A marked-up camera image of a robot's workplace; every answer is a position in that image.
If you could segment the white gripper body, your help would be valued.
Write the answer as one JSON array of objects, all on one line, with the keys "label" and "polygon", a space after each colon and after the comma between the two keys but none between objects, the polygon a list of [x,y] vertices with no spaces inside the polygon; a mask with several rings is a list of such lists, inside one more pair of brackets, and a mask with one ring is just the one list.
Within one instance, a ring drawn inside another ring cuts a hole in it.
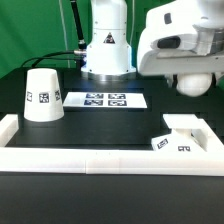
[{"label": "white gripper body", "polygon": [[144,76],[224,72],[224,0],[174,0],[149,10],[137,68]]}]

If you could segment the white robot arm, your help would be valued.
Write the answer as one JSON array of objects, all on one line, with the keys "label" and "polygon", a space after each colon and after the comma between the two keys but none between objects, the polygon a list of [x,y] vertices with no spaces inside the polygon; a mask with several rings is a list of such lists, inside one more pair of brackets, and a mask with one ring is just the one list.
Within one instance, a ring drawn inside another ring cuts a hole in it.
[{"label": "white robot arm", "polygon": [[224,0],[173,0],[147,12],[132,66],[124,0],[91,0],[93,36],[82,70],[94,76],[138,72],[177,77],[184,92],[209,88],[224,73]]}]

